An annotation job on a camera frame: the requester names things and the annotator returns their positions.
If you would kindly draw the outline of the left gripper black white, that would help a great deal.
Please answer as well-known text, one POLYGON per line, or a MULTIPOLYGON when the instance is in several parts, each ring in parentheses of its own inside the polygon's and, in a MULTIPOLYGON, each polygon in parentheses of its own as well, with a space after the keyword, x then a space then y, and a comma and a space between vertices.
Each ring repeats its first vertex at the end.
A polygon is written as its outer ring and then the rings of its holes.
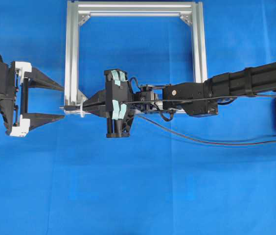
POLYGON ((64 91, 64 87, 53 81, 28 62, 13 62, 10 66, 3 62, 0 55, 0 114, 6 128, 6 134, 14 137, 25 137, 29 130, 36 129, 48 123, 56 122, 64 118, 64 115, 28 113, 27 118, 20 115, 20 122, 13 125, 13 114, 17 110, 15 83, 16 71, 24 82, 25 73, 29 80, 29 88, 41 88, 56 91, 64 91))

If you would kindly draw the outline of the right gripper black taped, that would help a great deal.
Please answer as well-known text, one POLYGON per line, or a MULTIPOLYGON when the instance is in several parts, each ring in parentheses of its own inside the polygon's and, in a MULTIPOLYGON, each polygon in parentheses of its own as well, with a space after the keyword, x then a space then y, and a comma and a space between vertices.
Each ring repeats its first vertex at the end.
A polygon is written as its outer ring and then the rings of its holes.
POLYGON ((135 111, 130 106, 133 89, 127 72, 120 69, 105 70, 104 76, 105 90, 98 91, 84 101, 83 108, 87 113, 107 118, 107 138, 129 137, 135 111))

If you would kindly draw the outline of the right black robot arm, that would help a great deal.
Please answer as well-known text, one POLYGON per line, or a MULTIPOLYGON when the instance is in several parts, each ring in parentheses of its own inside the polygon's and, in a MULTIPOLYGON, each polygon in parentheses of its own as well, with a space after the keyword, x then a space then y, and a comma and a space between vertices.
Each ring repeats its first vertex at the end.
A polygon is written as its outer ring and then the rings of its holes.
POLYGON ((219 105, 228 105, 240 96, 276 91, 276 62, 220 74, 203 83, 138 86, 137 92, 132 87, 136 78, 128 78, 123 70, 106 70, 104 76, 105 89, 83 101, 80 110, 105 118, 108 138, 129 137, 136 111, 158 113, 167 122, 178 110, 191 117, 213 116, 219 105))

